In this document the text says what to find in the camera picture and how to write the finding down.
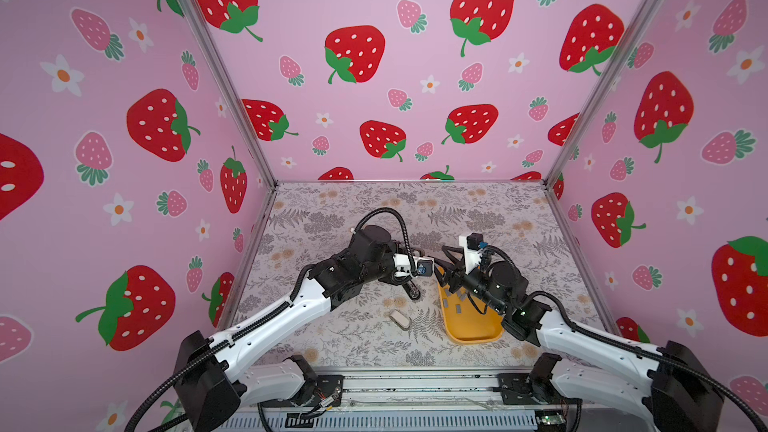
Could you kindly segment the yellow plastic tray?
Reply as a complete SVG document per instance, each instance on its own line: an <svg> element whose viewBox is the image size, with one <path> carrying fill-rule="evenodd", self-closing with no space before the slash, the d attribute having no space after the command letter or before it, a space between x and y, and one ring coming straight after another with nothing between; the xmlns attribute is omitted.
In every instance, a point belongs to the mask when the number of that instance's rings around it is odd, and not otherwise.
<svg viewBox="0 0 768 432"><path fill-rule="evenodd" d="M439 286L439 303L443 324L449 339L459 345L494 342L503 335L502 317L489 309L482 313L470 302L465 289L450 292L448 285Z"/></svg>

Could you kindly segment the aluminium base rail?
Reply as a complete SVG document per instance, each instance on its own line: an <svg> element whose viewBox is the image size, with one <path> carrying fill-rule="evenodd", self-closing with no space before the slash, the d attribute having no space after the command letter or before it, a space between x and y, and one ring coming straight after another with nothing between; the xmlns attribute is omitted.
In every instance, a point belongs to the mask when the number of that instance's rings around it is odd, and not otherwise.
<svg viewBox="0 0 768 432"><path fill-rule="evenodd" d="M325 371L324 405L242 406L219 431L652 431L648 419L590 399L536 399L527 372Z"/></svg>

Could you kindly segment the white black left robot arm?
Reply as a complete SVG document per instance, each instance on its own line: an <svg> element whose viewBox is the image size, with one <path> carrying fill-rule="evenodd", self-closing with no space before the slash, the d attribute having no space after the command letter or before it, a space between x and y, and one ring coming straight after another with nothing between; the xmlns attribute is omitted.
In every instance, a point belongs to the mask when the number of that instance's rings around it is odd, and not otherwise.
<svg viewBox="0 0 768 432"><path fill-rule="evenodd" d="M385 229L369 225L354 232L342 251L304 267L289 294L253 317L211 337L199 331L188 335L179 347L172 386L192 430L215 430L249 401L295 396L310 375L295 360L289 372L299 383L284 394L247 378L248 369L296 329L355 298L364 285L402 286L434 271L433 258L413 254Z"/></svg>

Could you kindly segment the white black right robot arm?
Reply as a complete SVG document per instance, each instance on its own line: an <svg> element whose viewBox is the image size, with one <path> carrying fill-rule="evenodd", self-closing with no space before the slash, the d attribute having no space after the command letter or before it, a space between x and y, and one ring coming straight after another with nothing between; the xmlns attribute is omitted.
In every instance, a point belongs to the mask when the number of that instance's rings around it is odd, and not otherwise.
<svg viewBox="0 0 768 432"><path fill-rule="evenodd" d="M502 315L503 329L545 349L530 379L550 396L601 403L651 422L658 431L714 431L732 392L714 380L687 347L660 347L571 320L554 295L526 291L528 282L501 250L444 247L437 277L465 289ZM494 255L501 255L498 262Z"/></svg>

